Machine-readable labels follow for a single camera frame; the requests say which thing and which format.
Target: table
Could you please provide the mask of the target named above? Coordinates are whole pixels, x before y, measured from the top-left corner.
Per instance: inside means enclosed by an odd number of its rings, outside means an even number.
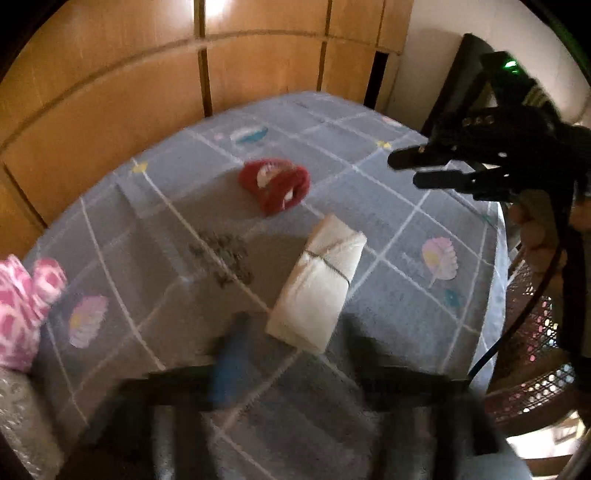
[[[258,321],[244,395],[208,417],[225,477],[363,478],[378,418],[351,380],[340,326],[326,353],[313,356],[266,336],[265,318],[307,235],[333,212],[368,237],[345,311],[399,364],[461,378],[499,338],[508,266],[501,210],[418,190],[413,172],[387,167],[391,150],[424,141],[362,106],[305,92],[186,128],[83,195],[25,259],[30,267],[54,257],[70,280],[33,372],[64,448],[120,379],[210,362],[212,341],[248,311]],[[237,182],[245,160],[265,157],[305,166],[312,178],[303,204],[270,218]],[[240,283],[191,251],[197,237]],[[433,281],[421,254],[432,238],[451,240],[453,280]],[[106,297],[107,314],[77,348],[70,317],[88,296]],[[492,368],[476,378],[477,391]]]

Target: pink cloth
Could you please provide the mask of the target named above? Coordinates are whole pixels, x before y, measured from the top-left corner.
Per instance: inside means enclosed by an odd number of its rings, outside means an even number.
[[[33,277],[10,255],[0,261],[0,366],[27,372],[39,350],[39,328],[66,288],[51,258],[35,262]]]

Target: paper-wrapped package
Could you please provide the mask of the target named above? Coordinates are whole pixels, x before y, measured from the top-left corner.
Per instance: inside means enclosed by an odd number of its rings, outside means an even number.
[[[326,216],[281,290],[267,333],[309,352],[324,352],[366,241],[333,214]]]

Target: human hand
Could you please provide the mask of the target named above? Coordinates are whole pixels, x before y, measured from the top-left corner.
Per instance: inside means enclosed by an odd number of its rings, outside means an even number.
[[[550,245],[542,224],[533,220],[529,212],[517,203],[509,208],[509,218],[521,226],[521,243],[525,248],[525,261],[532,271],[532,283],[537,286],[550,266],[556,248]],[[570,224],[579,232],[591,230],[591,199],[576,205],[570,214]],[[566,264],[566,252],[562,252],[557,272],[550,280],[548,293],[550,296],[562,295],[562,269]]]

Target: red cloth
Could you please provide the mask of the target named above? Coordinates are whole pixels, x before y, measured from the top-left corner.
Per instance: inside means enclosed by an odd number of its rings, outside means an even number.
[[[310,190],[308,171],[280,158],[245,163],[238,181],[258,199],[266,215],[274,215],[297,205]]]

